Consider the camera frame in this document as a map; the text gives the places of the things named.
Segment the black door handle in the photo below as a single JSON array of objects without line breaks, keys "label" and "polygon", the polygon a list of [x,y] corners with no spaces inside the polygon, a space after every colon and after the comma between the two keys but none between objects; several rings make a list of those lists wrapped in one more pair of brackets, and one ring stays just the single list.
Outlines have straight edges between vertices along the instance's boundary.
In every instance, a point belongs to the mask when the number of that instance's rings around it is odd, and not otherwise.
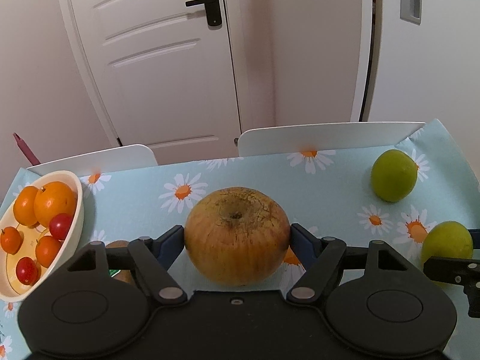
[{"label": "black door handle", "polygon": [[205,4],[207,23],[210,27],[217,27],[222,24],[222,12],[220,10],[219,0],[191,0],[185,2],[186,7],[193,7],[194,5],[200,4]]}]

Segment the bolt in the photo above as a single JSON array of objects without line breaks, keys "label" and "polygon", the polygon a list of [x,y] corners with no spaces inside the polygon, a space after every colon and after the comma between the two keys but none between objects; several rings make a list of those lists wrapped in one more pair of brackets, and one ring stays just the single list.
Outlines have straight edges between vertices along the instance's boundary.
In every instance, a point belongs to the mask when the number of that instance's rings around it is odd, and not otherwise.
[{"label": "bolt", "polygon": [[163,299],[178,299],[183,295],[183,291],[178,287],[165,287],[158,294]]},{"label": "bolt", "polygon": [[315,296],[315,291],[308,287],[297,287],[291,291],[291,294],[297,299],[310,299]]}]

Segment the light blue tablecloth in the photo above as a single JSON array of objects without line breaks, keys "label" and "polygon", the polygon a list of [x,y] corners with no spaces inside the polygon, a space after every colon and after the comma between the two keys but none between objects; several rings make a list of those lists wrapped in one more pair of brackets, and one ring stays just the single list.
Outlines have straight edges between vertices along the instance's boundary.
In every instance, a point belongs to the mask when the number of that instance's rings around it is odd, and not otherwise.
[{"label": "light blue tablecloth", "polygon": [[[419,167],[413,192],[396,204],[381,201],[369,186],[372,164],[393,146],[196,161],[85,177],[81,179],[85,186],[85,223],[80,246],[90,240],[108,244],[141,235],[156,238],[172,226],[185,223],[192,205],[207,193],[244,186],[276,200],[291,223],[300,223],[317,237],[335,236],[355,246],[383,239],[418,264],[421,244],[410,236],[413,227],[428,232],[436,223],[455,220],[467,228],[480,228],[479,184],[437,120],[395,147],[411,156]],[[0,214],[15,193],[36,178],[21,169]],[[185,251],[169,272],[189,294],[194,290],[235,290],[202,277]],[[300,266],[283,263],[269,279],[250,289],[280,288],[285,293],[302,273]],[[348,271],[344,281],[359,275],[361,272]],[[457,328],[445,352],[452,359],[477,360],[480,320],[467,316],[462,287],[447,286],[445,291],[458,311]],[[0,360],[20,360],[29,353],[16,323],[18,306],[4,304],[0,314]]]}]

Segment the chair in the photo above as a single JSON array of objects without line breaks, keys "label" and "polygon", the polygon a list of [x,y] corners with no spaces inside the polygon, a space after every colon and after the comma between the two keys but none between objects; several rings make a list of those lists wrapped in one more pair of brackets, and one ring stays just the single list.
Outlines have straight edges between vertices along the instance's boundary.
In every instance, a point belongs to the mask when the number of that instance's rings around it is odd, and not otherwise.
[{"label": "chair", "polygon": [[396,145],[423,122],[352,122],[256,128],[238,138],[241,157]]},{"label": "chair", "polygon": [[148,147],[130,145],[41,163],[31,166],[28,170],[40,176],[57,170],[69,170],[81,177],[96,173],[156,167],[157,165],[157,160]]}]

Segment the yellow onion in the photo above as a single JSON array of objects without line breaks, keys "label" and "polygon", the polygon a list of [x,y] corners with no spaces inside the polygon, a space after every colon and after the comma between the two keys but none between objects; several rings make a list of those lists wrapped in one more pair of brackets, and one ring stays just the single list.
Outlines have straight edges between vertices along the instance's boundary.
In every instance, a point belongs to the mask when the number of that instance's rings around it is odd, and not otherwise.
[{"label": "yellow onion", "polygon": [[282,264],[290,224],[267,195],[244,187],[217,190],[191,210],[185,247],[195,267],[223,285],[258,283]]}]

